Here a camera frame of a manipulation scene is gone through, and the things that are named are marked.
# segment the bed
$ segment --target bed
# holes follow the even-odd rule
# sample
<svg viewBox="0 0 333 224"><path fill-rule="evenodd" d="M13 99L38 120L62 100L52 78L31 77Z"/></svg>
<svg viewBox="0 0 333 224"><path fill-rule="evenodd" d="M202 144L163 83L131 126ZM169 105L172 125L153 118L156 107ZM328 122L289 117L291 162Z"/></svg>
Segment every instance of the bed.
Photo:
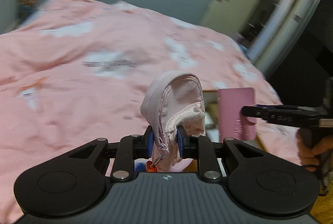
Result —
<svg viewBox="0 0 333 224"><path fill-rule="evenodd" d="M147 87L177 69L204 90L254 87L257 104L280 104L229 37L125 2L48 0L1 35L0 223L22 215L13 185L24 170L98 137L143 134ZM300 164L295 128L256 129L268 152Z"/></svg>

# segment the pink pouch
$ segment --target pink pouch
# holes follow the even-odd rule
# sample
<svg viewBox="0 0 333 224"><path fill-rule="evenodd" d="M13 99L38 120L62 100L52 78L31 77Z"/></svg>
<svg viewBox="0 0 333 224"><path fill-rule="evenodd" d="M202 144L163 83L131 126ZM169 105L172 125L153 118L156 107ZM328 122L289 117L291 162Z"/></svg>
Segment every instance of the pink pouch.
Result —
<svg viewBox="0 0 333 224"><path fill-rule="evenodd" d="M241 141L256 138L256 118L245 117L241 114L243 106L252 106L254 88L220 89L217 91L219 103L219 132L220 142L226 137Z"/></svg>
<svg viewBox="0 0 333 224"><path fill-rule="evenodd" d="M188 135L205 134L204 98L200 81L190 73L166 72L150 84L140 107L142 116L154 131L152 161L159 172L181 172L192 159L181 159L176 127Z"/></svg>

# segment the gray gripper base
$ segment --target gray gripper base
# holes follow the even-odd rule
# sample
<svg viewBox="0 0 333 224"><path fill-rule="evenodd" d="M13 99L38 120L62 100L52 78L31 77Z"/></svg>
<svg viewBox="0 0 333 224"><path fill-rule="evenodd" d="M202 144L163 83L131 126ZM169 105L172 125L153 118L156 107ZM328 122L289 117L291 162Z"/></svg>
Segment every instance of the gray gripper base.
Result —
<svg viewBox="0 0 333 224"><path fill-rule="evenodd" d="M79 215L43 219L25 215L17 224L317 224L311 216L273 220L234 204L221 185L195 173L140 173L115 184L105 199Z"/></svg>

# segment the pink notebook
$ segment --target pink notebook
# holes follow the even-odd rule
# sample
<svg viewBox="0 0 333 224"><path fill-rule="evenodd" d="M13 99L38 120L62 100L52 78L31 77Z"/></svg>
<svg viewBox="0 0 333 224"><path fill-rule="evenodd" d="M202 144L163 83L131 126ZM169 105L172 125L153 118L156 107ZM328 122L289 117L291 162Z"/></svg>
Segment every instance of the pink notebook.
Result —
<svg viewBox="0 0 333 224"><path fill-rule="evenodd" d="M220 89L217 97L220 142L226 137L242 141L255 139L256 118L244 117L240 112L243 106L255 104L254 88Z"/></svg>

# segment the pink bedspread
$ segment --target pink bedspread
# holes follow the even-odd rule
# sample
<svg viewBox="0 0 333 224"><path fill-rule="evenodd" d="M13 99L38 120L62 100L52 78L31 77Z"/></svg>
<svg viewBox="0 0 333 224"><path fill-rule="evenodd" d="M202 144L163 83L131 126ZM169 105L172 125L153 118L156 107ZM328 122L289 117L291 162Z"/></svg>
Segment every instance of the pink bedspread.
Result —
<svg viewBox="0 0 333 224"><path fill-rule="evenodd" d="M13 185L24 170L98 137L143 134L147 87L176 69L204 90L254 87L258 104L280 104L229 37L124 2L50 0L31 24L1 35L0 223L22 215ZM259 121L257 134L299 163L294 128Z"/></svg>

